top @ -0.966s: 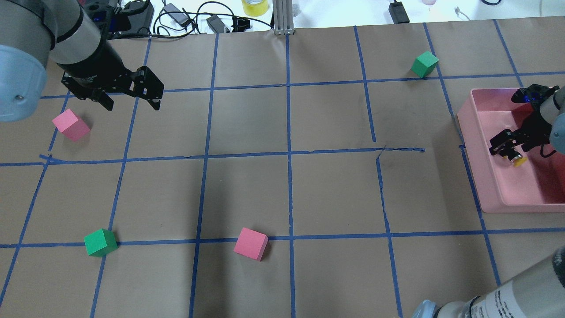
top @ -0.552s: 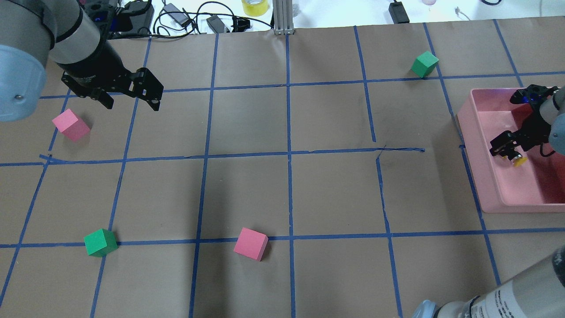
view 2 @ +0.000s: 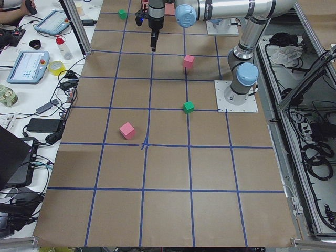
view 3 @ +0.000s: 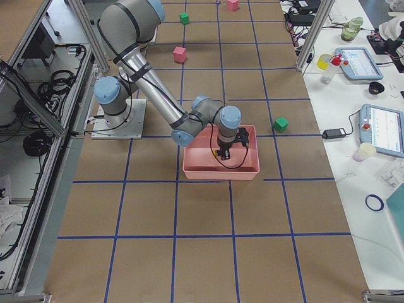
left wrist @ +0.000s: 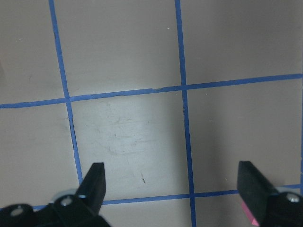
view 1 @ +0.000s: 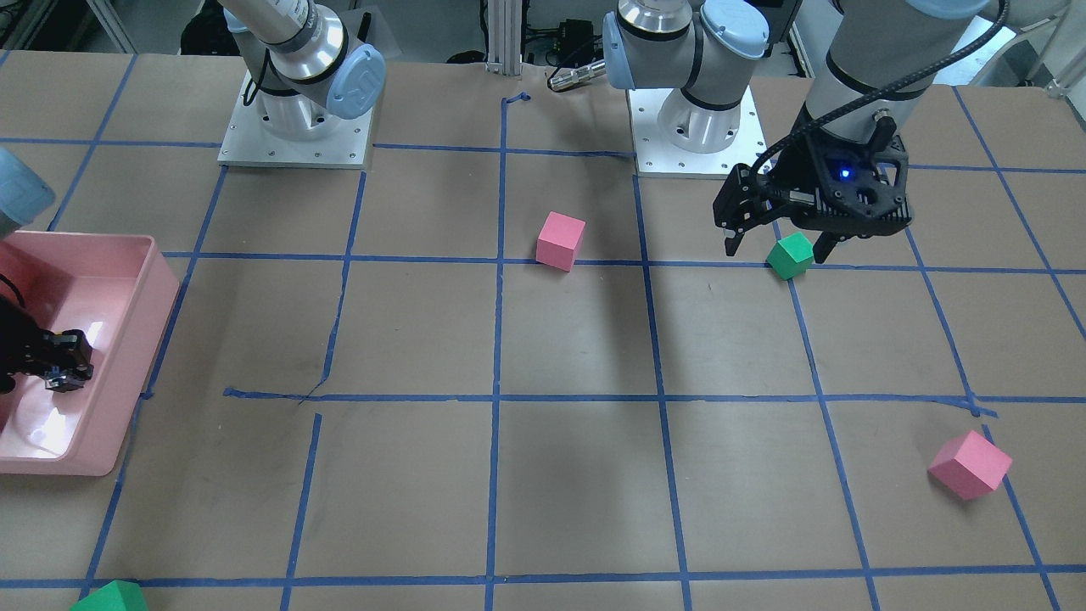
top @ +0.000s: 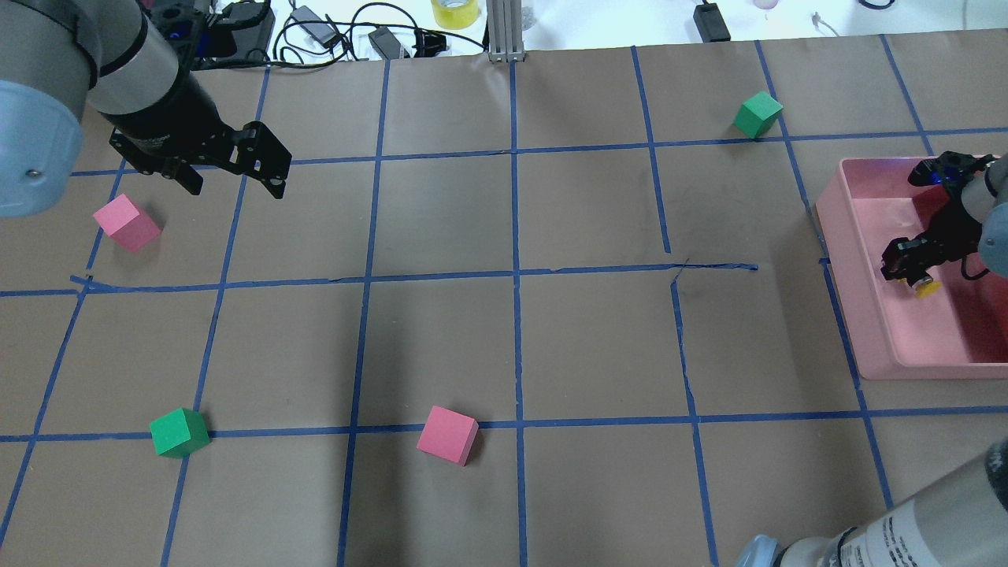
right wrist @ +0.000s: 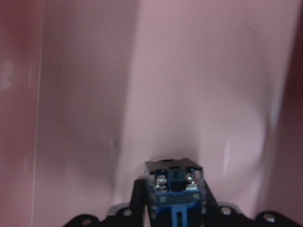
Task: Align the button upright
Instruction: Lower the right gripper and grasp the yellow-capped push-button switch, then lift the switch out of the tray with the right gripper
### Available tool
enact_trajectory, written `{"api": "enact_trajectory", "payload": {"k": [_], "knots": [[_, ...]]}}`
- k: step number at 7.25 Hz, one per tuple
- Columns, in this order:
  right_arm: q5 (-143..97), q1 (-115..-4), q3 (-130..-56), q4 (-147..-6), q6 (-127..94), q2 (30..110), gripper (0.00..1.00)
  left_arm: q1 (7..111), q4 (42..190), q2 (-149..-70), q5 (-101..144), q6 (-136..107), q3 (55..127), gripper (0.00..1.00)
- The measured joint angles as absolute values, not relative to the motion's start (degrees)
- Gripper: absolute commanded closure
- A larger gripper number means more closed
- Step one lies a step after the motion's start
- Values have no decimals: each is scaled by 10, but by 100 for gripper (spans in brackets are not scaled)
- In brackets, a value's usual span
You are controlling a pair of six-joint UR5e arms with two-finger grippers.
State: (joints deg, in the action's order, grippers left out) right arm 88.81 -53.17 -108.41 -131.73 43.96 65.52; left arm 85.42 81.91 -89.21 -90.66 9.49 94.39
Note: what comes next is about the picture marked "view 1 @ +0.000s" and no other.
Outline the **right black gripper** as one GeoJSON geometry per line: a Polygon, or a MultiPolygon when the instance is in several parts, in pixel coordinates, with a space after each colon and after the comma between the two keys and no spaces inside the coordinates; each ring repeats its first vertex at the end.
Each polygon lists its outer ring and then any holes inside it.
{"type": "Polygon", "coordinates": [[[15,390],[15,375],[35,375],[42,379],[51,368],[86,371],[93,378],[92,344],[80,329],[61,333],[40,328],[25,308],[25,300],[8,276],[1,277],[10,300],[1,297],[1,391],[15,390]]]}

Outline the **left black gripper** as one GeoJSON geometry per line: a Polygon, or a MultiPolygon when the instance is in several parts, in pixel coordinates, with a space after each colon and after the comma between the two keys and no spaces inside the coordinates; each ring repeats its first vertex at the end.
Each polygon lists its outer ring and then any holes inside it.
{"type": "Polygon", "coordinates": [[[776,219],[822,232],[815,240],[818,264],[828,260],[841,236],[901,232],[913,221],[908,167],[899,135],[851,143],[822,129],[786,147],[770,171],[736,164],[714,199],[725,255],[737,254],[745,232],[776,219]]]}

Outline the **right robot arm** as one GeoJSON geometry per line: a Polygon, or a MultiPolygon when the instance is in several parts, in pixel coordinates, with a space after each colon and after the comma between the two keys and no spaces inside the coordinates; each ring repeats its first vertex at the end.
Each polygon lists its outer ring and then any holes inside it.
{"type": "Polygon", "coordinates": [[[272,171],[358,171],[350,229],[345,231],[343,287],[323,357],[321,378],[333,371],[337,333],[348,287],[350,256],[363,209],[365,165],[375,107],[386,82],[383,55],[359,39],[334,11],[314,1],[218,1],[226,27],[247,65],[248,87],[237,97],[222,142],[191,135],[139,138],[98,133],[89,139],[3,133],[3,237],[31,224],[52,205],[54,194],[23,160],[4,144],[84,147],[86,166],[105,147],[105,161],[116,161],[116,177],[150,181],[151,161],[179,161],[182,152],[202,154],[210,163],[216,148],[220,167],[272,171]]]}

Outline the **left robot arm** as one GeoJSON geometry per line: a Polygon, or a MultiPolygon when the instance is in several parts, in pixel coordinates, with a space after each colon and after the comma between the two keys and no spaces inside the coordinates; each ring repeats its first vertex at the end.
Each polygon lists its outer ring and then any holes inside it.
{"type": "MultiPolygon", "coordinates": [[[[1009,1],[837,1],[842,16],[825,69],[791,131],[757,160],[731,166],[714,199],[727,255],[758,226],[787,219],[816,231],[825,262],[843,241],[896,236],[913,221],[901,127],[935,75],[1001,30],[1009,1]],[[996,17],[965,46],[986,8],[996,17]]],[[[727,145],[743,93],[770,42],[770,24],[746,1],[619,1],[602,20],[607,78],[624,90],[669,90],[664,129],[675,147],[709,154],[727,145]],[[698,143],[694,133],[714,127],[698,143]]]]}

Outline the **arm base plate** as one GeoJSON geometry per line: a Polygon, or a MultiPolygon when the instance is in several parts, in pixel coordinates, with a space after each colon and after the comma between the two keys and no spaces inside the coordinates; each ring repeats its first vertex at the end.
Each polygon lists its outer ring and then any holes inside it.
{"type": "Polygon", "coordinates": [[[750,88],[723,111],[696,107],[675,89],[629,90],[627,99],[639,177],[727,179],[767,148],[750,88]]]}
{"type": "Polygon", "coordinates": [[[218,164],[249,169],[367,169],[375,109],[346,120],[304,96],[263,92],[247,107],[248,85],[245,74],[222,136],[218,164]]]}

